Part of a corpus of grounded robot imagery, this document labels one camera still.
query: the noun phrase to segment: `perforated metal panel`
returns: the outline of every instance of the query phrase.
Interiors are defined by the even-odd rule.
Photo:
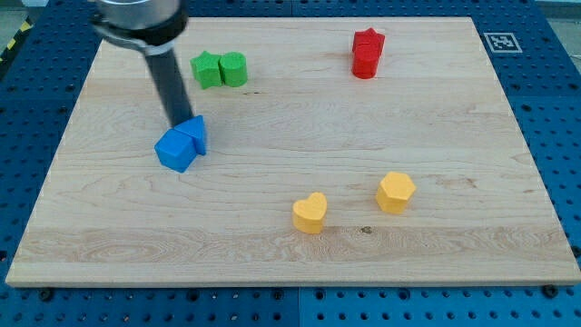
[[[87,23],[93,10],[85,1],[51,1],[0,83],[2,279],[100,42]],[[567,237],[580,245],[581,77],[528,0],[206,0],[190,1],[189,10],[198,16],[471,16]],[[493,52],[485,33],[512,33],[522,53]],[[51,291],[14,290],[2,282],[0,326],[573,326],[581,324],[579,303],[580,286]]]

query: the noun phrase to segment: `blue cube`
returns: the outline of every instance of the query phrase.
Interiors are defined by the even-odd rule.
[[[154,148],[160,163],[178,173],[185,172],[196,157],[192,138],[173,129],[167,131]]]
[[[175,127],[174,130],[189,135],[193,139],[196,153],[206,155],[206,127],[203,123],[203,116],[197,115]]]

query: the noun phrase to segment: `green block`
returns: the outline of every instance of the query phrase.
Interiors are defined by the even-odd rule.
[[[220,72],[223,82],[232,87],[242,86],[248,80],[244,54],[231,52],[220,59]]]
[[[193,78],[200,82],[202,89],[207,89],[211,86],[222,86],[219,66],[220,58],[221,56],[218,54],[210,54],[204,51],[200,56],[190,60]]]

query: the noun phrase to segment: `wooden board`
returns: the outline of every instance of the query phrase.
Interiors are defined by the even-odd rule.
[[[387,41],[378,78],[363,81],[350,46],[370,26]],[[188,66],[202,50],[246,54],[249,82],[202,91]],[[470,19],[192,19],[176,52],[208,155],[185,174],[159,165],[168,126],[145,63],[102,44],[9,284],[580,281]],[[388,171],[418,187],[401,216],[374,200]],[[311,236],[291,206],[315,191],[329,211]]]

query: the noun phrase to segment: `wood grain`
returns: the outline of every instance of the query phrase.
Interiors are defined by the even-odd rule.
[[[387,35],[378,78],[353,32]],[[239,51],[249,82],[202,91],[188,61]],[[581,281],[467,18],[192,19],[176,52],[208,154],[159,165],[168,128],[143,59],[102,44],[7,277],[16,287],[537,285]],[[418,187],[402,215],[374,195]],[[320,235],[291,206],[329,202]]]

